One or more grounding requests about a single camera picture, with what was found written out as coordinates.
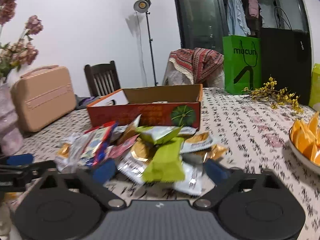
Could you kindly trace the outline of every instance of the cardboard box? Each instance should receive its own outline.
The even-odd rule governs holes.
[[[126,125],[142,114],[139,125],[199,129],[201,100],[201,84],[119,89],[89,104],[87,110],[93,127],[113,120]]]

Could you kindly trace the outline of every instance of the green watermelon-like print on box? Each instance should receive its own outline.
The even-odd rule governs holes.
[[[171,121],[174,126],[191,126],[195,120],[195,111],[187,105],[177,106],[171,112]]]

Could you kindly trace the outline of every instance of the white bowl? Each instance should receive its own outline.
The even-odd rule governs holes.
[[[320,175],[320,166],[315,164],[314,162],[310,161],[307,157],[305,157],[292,143],[291,138],[290,138],[290,132],[291,129],[289,130],[289,143],[290,143],[290,147],[294,153],[294,155],[296,155],[296,157],[299,159],[299,161],[301,161],[305,166],[307,166],[310,170],[312,170],[313,172],[317,173]]]

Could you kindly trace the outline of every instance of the bag handle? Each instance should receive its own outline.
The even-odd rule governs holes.
[[[52,69],[52,68],[56,68],[56,67],[59,67],[59,66],[58,65],[48,65],[48,66],[42,66],[40,68],[35,68],[34,70],[31,70],[30,72],[22,75],[20,78],[25,78],[25,77],[31,76],[31,74],[33,74],[34,72],[37,72],[39,70]]]

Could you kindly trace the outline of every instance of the suitcase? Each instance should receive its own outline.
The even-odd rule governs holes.
[[[76,107],[69,71],[58,65],[22,75],[11,95],[23,131],[37,132]]]

